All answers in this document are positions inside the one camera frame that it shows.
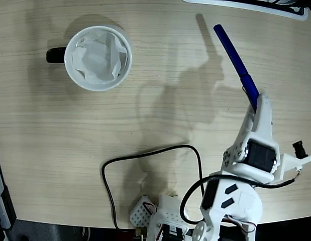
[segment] wire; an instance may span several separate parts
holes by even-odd
[[[180,216],[182,218],[183,221],[185,221],[186,223],[189,224],[193,224],[193,225],[197,225],[197,222],[190,222],[184,215],[184,209],[185,209],[185,205],[186,202],[188,201],[188,199],[190,198],[190,196],[192,195],[192,193],[201,185],[203,185],[204,183],[210,182],[210,181],[214,181],[214,180],[221,180],[221,179],[228,179],[228,180],[234,180],[234,181],[240,181],[240,182],[244,182],[250,185],[255,185],[257,187],[262,187],[262,188],[266,188],[266,189],[275,189],[275,188],[280,188],[280,187],[284,187],[287,186],[291,183],[293,183],[295,181],[295,179],[297,178],[298,174],[288,180],[285,181],[283,183],[280,184],[274,184],[274,185],[269,185],[269,184],[264,184],[264,183],[260,183],[260,182],[256,182],[256,181],[252,181],[243,177],[238,177],[238,176],[233,176],[233,175],[222,175],[222,174],[215,174],[215,175],[211,175],[211,176],[207,176],[204,177],[203,179],[198,180],[197,182],[195,182],[190,188],[189,190],[186,192],[185,196],[183,197],[182,201],[181,201],[181,205],[180,205]]]
[[[231,217],[230,215],[227,215],[227,219],[229,219],[230,221],[233,221],[236,226],[238,226],[239,228],[241,228],[241,230],[245,233],[251,233],[254,232],[257,228],[257,225],[254,224],[253,222],[247,222],[247,221],[242,221],[242,220],[237,220],[233,217]],[[254,226],[252,230],[246,230],[243,225],[252,225]]]
[[[109,185],[107,183],[107,179],[106,179],[106,175],[105,175],[105,168],[106,168],[106,166],[111,164],[111,163],[118,162],[118,161],[124,161],[124,160],[136,159],[136,158],[149,157],[149,156],[153,156],[153,155],[156,155],[156,154],[160,154],[160,153],[163,153],[163,152],[168,152],[168,151],[175,150],[175,149],[180,149],[180,148],[189,148],[189,149],[194,151],[194,153],[196,154],[197,161],[198,161],[199,179],[202,180],[203,177],[202,177],[202,165],[201,165],[200,154],[199,154],[199,152],[197,151],[197,149],[194,146],[191,146],[191,145],[188,145],[188,144],[182,144],[182,145],[167,147],[167,148],[164,148],[164,149],[161,149],[161,150],[157,150],[157,151],[153,151],[153,152],[147,152],[147,153],[143,153],[143,154],[136,154],[136,155],[126,156],[126,157],[118,157],[118,158],[109,160],[109,161],[107,161],[107,162],[105,162],[103,164],[103,166],[101,167],[101,177],[103,179],[106,191],[107,191],[109,199],[110,199],[113,223],[114,223],[115,228],[118,231],[127,232],[125,229],[119,228],[119,226],[117,224],[115,203],[114,203],[114,199],[113,199],[113,196],[112,196],[110,187],[109,187]],[[202,196],[203,196],[204,195],[204,186],[203,186],[203,184],[200,184],[199,186],[201,187],[201,193],[202,193]],[[194,222],[194,221],[188,220],[185,216],[184,216],[184,218],[185,218],[185,220],[187,220],[189,222]]]
[[[143,206],[150,215],[155,214],[157,212],[157,207],[151,202],[143,202]],[[152,206],[154,208],[154,211],[151,211],[149,206]]]
[[[158,234],[156,235],[155,241],[158,241],[160,239],[162,230],[163,230],[163,224],[161,224],[161,226],[160,226],[160,230],[159,230]]]

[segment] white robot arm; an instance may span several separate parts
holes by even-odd
[[[249,106],[234,144],[224,152],[221,170],[223,175],[235,175],[260,183],[282,180],[283,173],[311,161],[311,156],[298,159],[288,154],[280,156],[279,146],[272,138],[271,104],[268,96],[258,97],[254,113]],[[247,183],[236,180],[208,182],[200,210],[204,221],[194,229],[193,241],[217,241],[224,218],[240,223],[246,240],[255,240],[256,225],[262,215],[262,202]]]

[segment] black cable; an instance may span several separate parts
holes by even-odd
[[[243,177],[238,177],[238,176],[233,176],[233,175],[222,175],[222,174],[216,174],[216,175],[211,175],[211,176],[207,176],[204,177],[203,179],[198,180],[197,182],[195,182],[190,188],[189,190],[186,192],[185,196],[183,197],[182,201],[181,201],[181,206],[180,206],[180,215],[183,221],[185,221],[186,223],[189,224],[193,224],[193,225],[197,225],[197,222],[189,222],[189,220],[185,217],[184,215],[184,209],[185,209],[185,205],[186,202],[188,201],[188,199],[190,198],[191,194],[200,186],[202,186],[204,183],[206,182],[210,182],[210,181],[214,181],[214,180],[220,180],[220,179],[229,179],[229,180],[234,180],[234,181],[240,181],[240,182],[244,182],[244,183],[248,183],[250,185],[255,185],[257,187],[262,187],[262,188],[267,188],[267,189],[275,189],[275,188],[280,188],[280,187],[284,187],[287,186],[291,183],[293,183],[295,181],[295,178],[292,178],[288,181],[285,181],[283,183],[280,184],[274,184],[274,185],[269,185],[269,184],[263,184],[260,182],[256,182],[256,181],[252,181]]]
[[[177,146],[173,146],[173,147],[167,147],[167,148],[164,148],[164,149],[161,149],[161,150],[158,150],[158,151],[147,152],[147,153],[143,153],[143,154],[136,154],[136,155],[126,156],[126,157],[118,157],[118,158],[109,160],[109,161],[107,161],[107,162],[105,162],[103,164],[103,166],[101,167],[101,177],[103,179],[106,191],[107,191],[107,193],[109,195],[109,199],[110,199],[110,202],[111,202],[113,223],[114,223],[115,228],[118,231],[126,232],[125,229],[121,229],[117,225],[115,203],[114,203],[114,200],[113,200],[113,197],[112,197],[112,193],[111,193],[110,187],[109,187],[109,185],[107,183],[106,175],[105,175],[105,168],[106,168],[106,166],[108,164],[111,164],[111,163],[114,163],[114,162],[117,162],[117,161],[124,161],[124,160],[136,159],[136,158],[149,157],[149,156],[153,156],[153,155],[156,155],[156,154],[160,154],[160,153],[163,153],[163,152],[167,152],[167,151],[171,151],[171,150],[175,150],[175,149],[180,149],[180,148],[189,148],[189,149],[194,151],[194,153],[196,154],[197,161],[198,161],[199,179],[202,180],[203,177],[202,177],[202,166],[201,166],[200,154],[199,154],[199,152],[197,151],[197,149],[195,147],[193,147],[191,145],[187,145],[187,144],[177,145]],[[203,184],[200,184],[199,186],[201,187],[201,193],[202,193],[202,196],[203,196],[204,195],[204,186],[203,186]]]

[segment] white object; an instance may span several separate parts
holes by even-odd
[[[152,203],[148,196],[142,196],[130,213],[130,222],[134,227],[148,227],[151,214],[143,203]]]
[[[94,35],[94,33],[101,32],[101,31],[103,31],[103,32],[106,31],[110,34],[110,36],[116,36],[116,38],[119,39],[121,46],[123,48],[125,48],[125,50],[126,50],[127,60],[126,60],[125,67],[123,69],[121,69],[121,66],[120,67],[118,66],[118,61],[116,64],[113,65],[113,67],[114,67],[112,69],[113,76],[116,76],[117,72],[119,73],[119,75],[116,76],[113,80],[99,82],[98,79],[96,80],[96,78],[94,79],[94,77],[91,76],[89,78],[89,80],[91,82],[89,82],[88,80],[85,79],[84,75],[80,71],[78,71],[74,68],[73,60],[72,60],[73,59],[73,52],[76,50],[78,42],[81,39],[83,39],[84,36],[88,35],[91,38],[92,34]],[[94,44],[94,46],[92,46],[91,50],[93,51],[95,48],[98,48],[97,46],[98,46],[98,43]],[[117,44],[117,47],[121,51],[123,51],[123,49],[121,49],[121,46],[119,46]],[[77,54],[79,56],[84,55],[84,51],[82,50],[81,53],[77,53]],[[69,43],[66,47],[66,50],[65,50],[65,57],[64,57],[65,67],[66,67],[66,70],[67,70],[69,77],[80,87],[87,89],[87,90],[91,90],[91,91],[106,91],[106,90],[109,90],[109,89],[112,89],[112,88],[118,86],[128,76],[128,74],[131,70],[131,67],[132,67],[132,60],[133,60],[132,45],[131,45],[131,41],[129,40],[128,35],[124,32],[123,29],[121,29],[117,26],[111,26],[111,25],[92,26],[92,27],[88,27],[86,29],[79,31],[69,41]]]
[[[105,30],[92,30],[83,35],[72,53],[74,69],[93,84],[115,80],[124,70],[127,50],[120,39]]]
[[[188,224],[181,219],[180,216],[181,201],[178,197],[170,197],[164,194],[160,195],[159,205],[156,214],[151,216],[150,225],[147,228],[146,241],[155,241],[161,225],[167,224],[170,229],[180,228],[182,234],[185,235],[189,231]]]
[[[221,170],[215,174],[232,175],[232,173]],[[233,181],[228,179],[221,179],[215,190],[214,201],[212,206],[208,209],[200,207],[201,213],[204,217],[204,222],[200,222],[195,227],[192,235],[192,241],[217,241],[219,239],[220,225],[222,219],[226,216],[232,216],[236,220],[251,222],[257,225],[262,216],[262,202],[255,189],[249,184]],[[231,204],[224,207],[223,204],[232,200]],[[255,229],[250,234],[254,237]]]
[[[280,156],[280,159],[281,159],[280,166],[278,167],[277,171],[274,174],[275,182],[281,181],[284,177],[284,172],[286,171],[289,171],[294,168],[297,171],[300,171],[304,164],[311,162],[311,155],[303,159],[298,159],[287,153],[284,153]]]
[[[234,144],[225,151],[222,169],[258,182],[272,182],[273,173],[280,165],[280,151],[278,143],[272,137],[271,121],[270,99],[266,93],[262,93],[257,100],[256,113],[250,105]],[[250,140],[275,151],[275,161],[270,173],[241,163],[247,157]]]
[[[238,8],[238,9],[254,10],[258,12],[275,14],[275,15],[288,17],[288,18],[292,18],[296,20],[301,20],[301,21],[306,20],[308,17],[308,9],[304,9],[304,14],[300,16],[297,14],[292,14],[292,13],[288,13],[288,12],[277,10],[277,9],[265,8],[265,7],[261,7],[257,5],[243,4],[243,3],[237,3],[237,2],[225,1],[225,0],[183,0],[183,1],[187,3],[194,3],[194,4],[209,4],[209,5],[232,7],[232,8]]]
[[[300,171],[303,164],[311,162],[311,156],[303,159],[288,154],[280,156],[278,143],[272,138],[270,100],[262,93],[257,101],[256,113],[249,106],[234,144],[224,152],[218,174],[240,176],[261,183],[279,181],[282,180],[285,171],[293,168]],[[249,141],[275,151],[270,172],[243,163],[247,155],[250,155]],[[242,227],[249,232],[245,233],[246,241],[254,241],[255,225],[259,223],[263,210],[262,202],[254,188],[244,182],[221,179],[216,183],[209,182],[205,191],[208,190],[211,198],[205,199],[205,194],[200,207],[205,222],[200,222],[195,227],[192,241],[218,240],[220,224],[225,217],[243,223]]]

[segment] robotic arm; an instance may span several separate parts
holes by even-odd
[[[270,99],[266,93],[258,93],[222,26],[217,25],[214,30],[240,77],[251,105],[234,144],[224,152],[221,170],[212,175],[234,175],[264,184],[282,180],[284,172],[293,168],[298,171],[298,176],[302,165],[311,161],[311,156],[305,154],[301,142],[294,144],[300,159],[288,154],[280,155],[278,143],[272,137]],[[204,221],[196,225],[192,241],[217,241],[223,219],[240,226],[246,240],[254,241],[263,208],[252,185],[220,179],[208,182],[200,210]]]
[[[242,229],[246,241],[254,241],[256,225],[263,210],[254,185],[265,188],[288,185],[300,174],[302,165],[311,161],[311,156],[306,155],[302,148],[302,142],[294,144],[296,157],[280,155],[278,143],[272,137],[269,97],[266,93],[259,94],[222,26],[216,25],[214,30],[240,77],[250,105],[235,142],[223,154],[220,171],[193,184],[181,205],[177,197],[160,196],[157,212],[150,217],[147,241],[217,241],[222,222],[237,225]],[[295,178],[269,185],[282,180],[284,172],[294,168],[297,170]],[[191,238],[186,235],[188,215],[184,207],[192,192],[205,182],[208,183],[200,206],[204,220],[197,223]]]

